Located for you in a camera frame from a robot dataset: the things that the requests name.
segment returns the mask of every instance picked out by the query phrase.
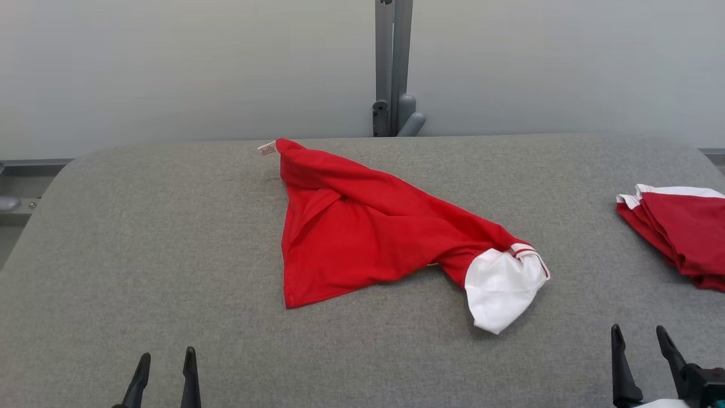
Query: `white fabric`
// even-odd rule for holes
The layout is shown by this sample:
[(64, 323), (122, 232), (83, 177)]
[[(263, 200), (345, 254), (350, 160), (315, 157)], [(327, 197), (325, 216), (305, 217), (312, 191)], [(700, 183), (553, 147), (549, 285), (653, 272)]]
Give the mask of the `white fabric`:
[(476, 327), (501, 333), (531, 304), (550, 274), (529, 245), (489, 249), (474, 258), (465, 275), (468, 308)]
[(635, 186), (637, 195), (617, 195), (617, 203), (625, 203), (630, 210), (634, 210), (639, 205), (639, 201), (642, 199), (642, 193), (654, 192), (657, 194), (669, 194), (669, 195), (691, 195), (693, 197), (711, 197), (711, 198), (725, 198), (725, 195), (713, 189), (699, 188), (699, 187), (652, 187), (646, 184), (637, 184)]
[(640, 405), (639, 408), (689, 408), (689, 405), (681, 399), (658, 399), (644, 405)]

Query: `white wall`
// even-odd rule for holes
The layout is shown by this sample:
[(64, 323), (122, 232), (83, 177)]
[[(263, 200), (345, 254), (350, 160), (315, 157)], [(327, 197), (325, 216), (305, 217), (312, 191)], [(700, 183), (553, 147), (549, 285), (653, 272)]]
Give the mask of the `white wall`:
[(371, 136), (371, 1), (0, 1), (0, 160)]
[(421, 135), (621, 131), (725, 147), (725, 1), (415, 0)]

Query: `gray fabric surface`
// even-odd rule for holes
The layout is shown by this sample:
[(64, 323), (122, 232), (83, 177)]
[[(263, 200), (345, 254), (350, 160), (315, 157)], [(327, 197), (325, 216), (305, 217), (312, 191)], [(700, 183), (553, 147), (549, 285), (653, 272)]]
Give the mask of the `gray fabric surface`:
[(725, 295), (668, 267), (615, 212), (636, 183), (725, 192), (697, 150), (594, 135), (306, 140), (528, 240), (552, 279), (501, 335), (435, 267), (285, 310), (278, 156), (262, 142), (129, 147), (71, 163), (0, 273), (0, 406), (110, 407), (152, 354), (144, 406), (608, 407), (609, 329), (638, 385), (674, 397), (655, 338), (725, 363)]

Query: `clothing label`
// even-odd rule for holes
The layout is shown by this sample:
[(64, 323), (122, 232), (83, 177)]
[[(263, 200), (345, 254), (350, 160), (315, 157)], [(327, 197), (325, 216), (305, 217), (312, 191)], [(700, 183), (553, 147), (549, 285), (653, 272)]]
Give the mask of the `clothing label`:
[(257, 150), (259, 150), (260, 152), (262, 152), (262, 156), (266, 156), (266, 155), (268, 155), (270, 153), (277, 152), (277, 145), (276, 145), (276, 143), (277, 142), (271, 142), (271, 143), (263, 144), (262, 146), (259, 146), (257, 148)]

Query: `gray bracket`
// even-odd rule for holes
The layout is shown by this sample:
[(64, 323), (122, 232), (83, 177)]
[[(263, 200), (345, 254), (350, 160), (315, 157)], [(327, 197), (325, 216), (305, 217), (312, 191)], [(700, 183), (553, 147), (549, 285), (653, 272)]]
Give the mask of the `gray bracket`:
[[(0, 174), (4, 169), (5, 167), (0, 164)], [(39, 198), (19, 198), (0, 195), (0, 215), (32, 214), (39, 202)]]
[(373, 136), (390, 136), (390, 108), (383, 100), (373, 104)]

